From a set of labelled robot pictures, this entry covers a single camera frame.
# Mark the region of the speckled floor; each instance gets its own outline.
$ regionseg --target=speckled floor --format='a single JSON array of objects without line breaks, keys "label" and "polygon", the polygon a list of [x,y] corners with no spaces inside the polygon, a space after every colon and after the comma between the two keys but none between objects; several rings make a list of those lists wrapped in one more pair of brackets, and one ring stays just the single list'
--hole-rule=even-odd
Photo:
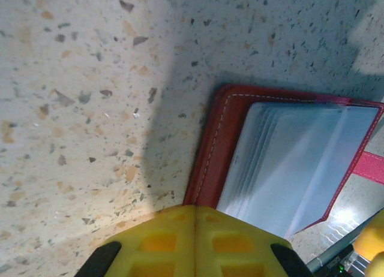
[{"label": "speckled floor", "polygon": [[[0,0],[0,275],[74,275],[106,236],[180,204],[222,83],[383,100],[383,3]],[[384,186],[352,176],[293,245],[309,261],[334,220],[380,206]]]}]

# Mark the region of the black rubber edge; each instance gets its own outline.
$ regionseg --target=black rubber edge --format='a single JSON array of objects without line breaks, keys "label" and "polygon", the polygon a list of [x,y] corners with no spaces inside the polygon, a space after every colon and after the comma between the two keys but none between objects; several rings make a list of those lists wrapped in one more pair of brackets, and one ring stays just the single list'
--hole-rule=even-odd
[{"label": "black rubber edge", "polygon": [[271,249],[288,277],[314,277],[294,250],[277,243]]},{"label": "black rubber edge", "polygon": [[74,277],[104,277],[120,249],[117,241],[97,248]]}]

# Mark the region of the red leather cover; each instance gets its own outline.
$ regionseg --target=red leather cover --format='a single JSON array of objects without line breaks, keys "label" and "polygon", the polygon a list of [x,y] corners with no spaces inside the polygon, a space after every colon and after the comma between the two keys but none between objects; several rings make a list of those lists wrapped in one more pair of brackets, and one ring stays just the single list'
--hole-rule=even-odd
[{"label": "red leather cover", "polygon": [[377,107],[379,109],[324,216],[317,222],[324,221],[359,160],[374,127],[383,114],[384,104],[308,92],[237,84],[225,85],[218,90],[214,98],[183,204],[216,208],[248,110],[256,102],[266,101],[280,103],[336,103]]}]

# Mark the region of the red card holder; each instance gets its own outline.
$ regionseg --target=red card holder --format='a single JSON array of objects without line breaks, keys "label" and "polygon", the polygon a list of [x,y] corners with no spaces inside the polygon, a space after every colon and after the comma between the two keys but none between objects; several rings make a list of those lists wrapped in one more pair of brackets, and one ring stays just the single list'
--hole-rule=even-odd
[{"label": "red card holder", "polygon": [[[261,88],[258,86],[229,84],[220,88],[214,98],[211,111],[206,121],[206,127],[200,142],[199,151],[195,160],[187,192],[183,204],[195,204],[216,208],[228,174],[233,153],[235,151],[245,118],[252,104],[256,102],[279,103],[334,103],[350,106],[376,107],[378,112],[364,137],[352,163],[350,164],[340,186],[336,190],[326,212],[315,223],[324,221],[329,215],[337,196],[352,174],[358,163],[364,148],[369,141],[372,132],[384,112],[384,104],[355,100],[350,98],[335,97],[332,95],[315,94],[308,92],[288,91],[282,89]],[[384,170],[384,162],[377,160],[382,158],[377,155],[367,157],[364,153],[364,162],[370,163],[375,159],[375,180],[380,182],[380,170]],[[364,170],[364,165],[359,167],[360,174],[370,175]]]}]

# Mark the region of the pink strap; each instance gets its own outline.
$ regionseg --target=pink strap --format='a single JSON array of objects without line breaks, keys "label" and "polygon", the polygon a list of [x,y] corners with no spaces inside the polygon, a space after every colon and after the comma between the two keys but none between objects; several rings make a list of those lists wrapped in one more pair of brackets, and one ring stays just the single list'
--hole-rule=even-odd
[{"label": "pink strap", "polygon": [[364,151],[353,173],[384,185],[384,157]]}]

